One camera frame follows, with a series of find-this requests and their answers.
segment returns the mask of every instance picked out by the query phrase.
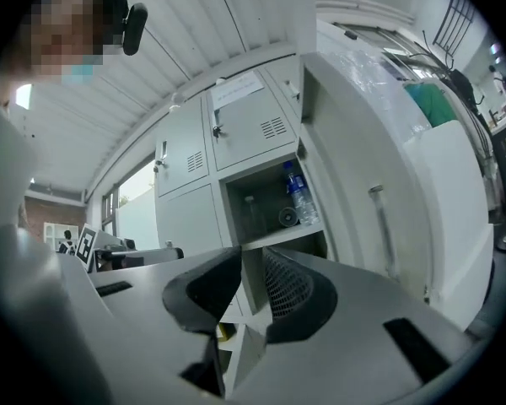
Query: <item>locker vent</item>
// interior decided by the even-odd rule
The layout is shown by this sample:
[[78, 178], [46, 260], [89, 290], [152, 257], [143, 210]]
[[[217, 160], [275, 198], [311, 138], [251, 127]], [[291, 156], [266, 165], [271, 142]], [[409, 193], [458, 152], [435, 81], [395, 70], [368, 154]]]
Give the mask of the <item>locker vent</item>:
[[281, 117], [261, 123], [261, 129], [262, 134], [266, 139], [275, 137], [276, 135], [281, 135], [287, 131], [287, 128], [281, 120]]
[[202, 152], [197, 152], [187, 158], [187, 172], [198, 170], [202, 167]]

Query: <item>black slot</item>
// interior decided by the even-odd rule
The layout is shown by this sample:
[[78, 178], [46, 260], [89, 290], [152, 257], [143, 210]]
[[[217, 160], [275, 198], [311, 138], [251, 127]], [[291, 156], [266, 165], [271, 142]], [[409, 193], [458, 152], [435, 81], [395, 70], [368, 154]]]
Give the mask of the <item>black slot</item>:
[[384, 327], [424, 384], [449, 368], [448, 361], [406, 318], [385, 322]]
[[110, 285], [103, 285], [95, 290], [98, 292], [100, 297], [106, 297], [107, 295], [116, 294], [120, 291], [123, 291], [124, 289], [133, 288], [133, 285], [126, 281], [111, 283]]

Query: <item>mesh grille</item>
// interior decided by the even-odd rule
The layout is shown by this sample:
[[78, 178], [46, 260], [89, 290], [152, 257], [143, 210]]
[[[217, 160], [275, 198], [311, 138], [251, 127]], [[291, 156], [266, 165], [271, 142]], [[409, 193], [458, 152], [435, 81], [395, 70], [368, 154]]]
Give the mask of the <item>mesh grille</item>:
[[275, 137], [276, 135], [283, 135], [287, 131], [281, 117], [261, 123], [261, 129], [262, 135], [264, 135], [266, 139]]
[[307, 274], [266, 252], [264, 280], [274, 321], [296, 311], [313, 292], [313, 280]]
[[187, 172], [198, 170], [202, 167], [202, 152], [198, 152], [187, 158]]

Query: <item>green cloth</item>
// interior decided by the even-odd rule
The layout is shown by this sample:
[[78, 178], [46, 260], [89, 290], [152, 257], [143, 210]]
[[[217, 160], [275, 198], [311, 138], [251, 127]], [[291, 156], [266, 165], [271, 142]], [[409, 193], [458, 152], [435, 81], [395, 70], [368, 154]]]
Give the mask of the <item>green cloth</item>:
[[409, 84], [405, 87], [429, 120], [432, 127], [457, 120], [442, 91], [433, 84]]

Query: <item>corrugated ceiling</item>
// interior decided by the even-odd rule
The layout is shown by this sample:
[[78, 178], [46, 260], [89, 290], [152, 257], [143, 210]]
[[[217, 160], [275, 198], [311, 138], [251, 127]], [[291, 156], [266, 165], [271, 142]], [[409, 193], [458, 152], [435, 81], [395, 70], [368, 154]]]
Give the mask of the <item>corrugated ceiling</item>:
[[40, 156], [35, 180], [81, 192], [155, 104], [232, 57], [287, 41], [280, 0], [128, 0], [148, 7], [139, 53], [113, 56], [92, 83], [36, 84], [11, 118]]

